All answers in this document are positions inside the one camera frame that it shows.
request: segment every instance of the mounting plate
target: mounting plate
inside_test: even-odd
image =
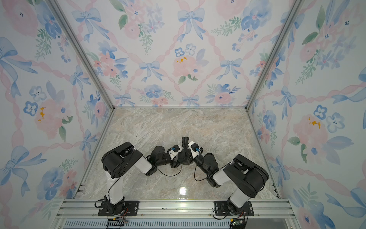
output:
[[[128,201],[125,201],[124,204],[126,205],[126,207],[128,209],[125,216],[136,216],[137,215],[137,210],[138,210],[138,205],[139,205],[139,202],[137,200],[136,201],[128,200]],[[108,211],[107,204],[105,203],[105,201],[102,201],[100,208],[99,208],[98,216],[115,216]]]
[[[225,216],[226,213],[229,211],[228,209],[228,204],[226,201],[214,201],[214,205],[215,205],[215,215],[216,216]],[[244,210],[244,214],[245,216],[247,216],[247,211],[249,209],[249,216],[254,216],[254,211],[253,211],[253,207],[252,210],[250,210],[250,207],[252,207],[252,204],[250,201],[247,201],[244,205],[243,205],[243,210]],[[239,215],[233,215],[229,212],[228,214],[229,217],[234,216],[234,217],[238,217]]]

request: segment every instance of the marble floor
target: marble floor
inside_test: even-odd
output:
[[[203,153],[213,153],[219,167],[242,154],[266,169],[259,143],[249,117],[244,109],[231,108],[119,108],[116,109],[108,132],[86,181],[82,199],[100,199],[107,192],[102,156],[109,150],[129,141],[146,157],[155,146],[167,150],[189,137],[203,148]],[[174,175],[178,168],[170,165],[159,169]],[[206,180],[193,178],[195,163],[183,166],[180,174],[167,177],[159,171],[147,177],[132,167],[124,176],[123,194],[127,199],[227,199],[236,189],[230,181],[212,188]],[[206,175],[197,168],[196,179]],[[274,199],[272,180],[258,193],[257,199]]]

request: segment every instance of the floral wallpaper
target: floral wallpaper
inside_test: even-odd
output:
[[[45,2],[0,5],[0,228],[49,228],[110,109]]]
[[[250,113],[303,229],[366,228],[365,10],[305,0]]]
[[[59,4],[116,106],[193,107],[247,104],[293,0]]]

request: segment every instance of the pink flower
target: pink flower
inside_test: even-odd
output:
[[[76,176],[76,171],[71,169],[65,176],[64,176],[64,183],[70,185],[72,183],[72,180]]]
[[[94,108],[95,117],[102,118],[106,111],[105,105],[103,102],[97,102]]]
[[[259,61],[259,64],[256,65],[256,67],[263,67],[266,64],[264,60]]]
[[[231,95],[229,95],[229,93],[222,92],[215,96],[215,102],[218,104],[228,104],[231,102]]]
[[[70,190],[70,185],[69,184],[63,184],[60,188],[60,194],[59,196],[67,196],[67,191]]]
[[[299,123],[294,124],[294,133],[299,137],[300,143],[306,145],[303,151],[303,154],[307,154],[306,160],[321,164],[321,159],[326,157],[322,146],[328,140],[325,125],[315,116],[305,115]]]
[[[37,35],[38,20],[27,1],[3,0],[3,7],[13,29],[24,36],[35,37]]]
[[[264,138],[264,141],[266,142],[266,144],[269,142],[269,130],[267,130],[264,126],[261,127],[261,131],[262,131],[262,136]]]
[[[197,78],[200,72],[200,67],[196,64],[196,59],[191,56],[181,56],[174,60],[174,71],[173,75],[175,77],[181,77],[182,75],[188,76],[188,74],[192,74],[191,78],[194,76]]]
[[[168,100],[164,97],[159,97],[157,99],[153,99],[152,103],[154,105],[158,105],[159,107],[163,106],[163,105],[167,105],[168,104]]]
[[[128,13],[128,19],[132,22],[144,22],[143,16],[145,15],[145,11],[143,7],[140,6],[138,3],[134,4],[129,2],[130,6],[125,7],[126,12]]]
[[[216,11],[225,20],[233,18],[234,15],[241,13],[247,4],[246,0],[220,0],[217,1]]]
[[[304,207],[298,209],[298,218],[302,229],[319,229],[314,216]]]
[[[129,22],[124,26],[124,31],[126,33],[126,36],[131,39],[138,38],[138,35],[140,34],[140,28],[135,22]]]
[[[94,60],[94,67],[100,67],[101,66],[101,62]]]
[[[53,99],[44,101],[39,107],[34,119],[37,128],[47,134],[48,139],[55,138],[62,126],[61,110]]]
[[[317,51],[317,45],[315,43],[307,43],[300,51],[300,60],[302,62],[307,62],[313,58],[315,52]]]
[[[71,185],[70,185],[70,189],[71,189],[71,190],[74,190],[77,184],[78,184],[77,182],[73,181],[73,182],[71,183]]]
[[[105,55],[103,53],[99,54],[101,56],[100,62],[105,63],[107,65],[113,65],[114,60],[109,57],[109,53],[107,52]]]
[[[337,35],[339,34],[337,30],[340,27],[340,22],[337,25],[334,25],[334,22],[331,22],[330,25],[323,25],[320,30],[320,34],[316,37],[315,42],[320,46],[320,49],[325,50],[329,44],[333,43]]]
[[[103,70],[104,75],[109,75],[110,77],[113,77],[113,78],[116,77],[117,73],[118,73],[118,68],[116,68],[113,65],[108,65]]]

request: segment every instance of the vent grille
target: vent grille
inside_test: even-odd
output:
[[[119,228],[122,222],[106,219],[68,219],[64,229]],[[123,228],[230,228],[230,221],[215,219],[128,219]]]

